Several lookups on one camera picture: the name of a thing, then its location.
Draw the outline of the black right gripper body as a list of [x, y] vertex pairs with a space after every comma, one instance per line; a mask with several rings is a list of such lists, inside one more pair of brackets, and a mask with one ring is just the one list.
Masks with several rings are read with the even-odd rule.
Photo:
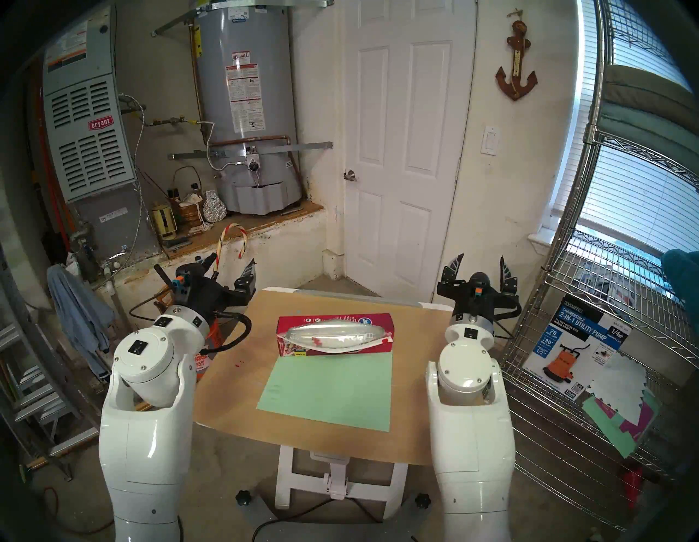
[[485, 273], [474, 273], [469, 281], [461, 285], [437, 284], [438, 295], [455, 302], [452, 317], [483, 317], [493, 324], [495, 321], [519, 317], [522, 306], [516, 294], [502, 294], [490, 285]]

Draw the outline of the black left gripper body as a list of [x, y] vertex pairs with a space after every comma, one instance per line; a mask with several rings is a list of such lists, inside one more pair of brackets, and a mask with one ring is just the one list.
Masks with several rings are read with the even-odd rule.
[[166, 289], [173, 298], [164, 314], [179, 313], [183, 317], [186, 308], [197, 313], [207, 325], [212, 325], [217, 318], [227, 318], [237, 320], [245, 328], [252, 328], [250, 318], [240, 310], [247, 307], [254, 295], [236, 294], [234, 283], [231, 287], [223, 285], [214, 276], [193, 275], [191, 264], [178, 267], [174, 278], [164, 274]]

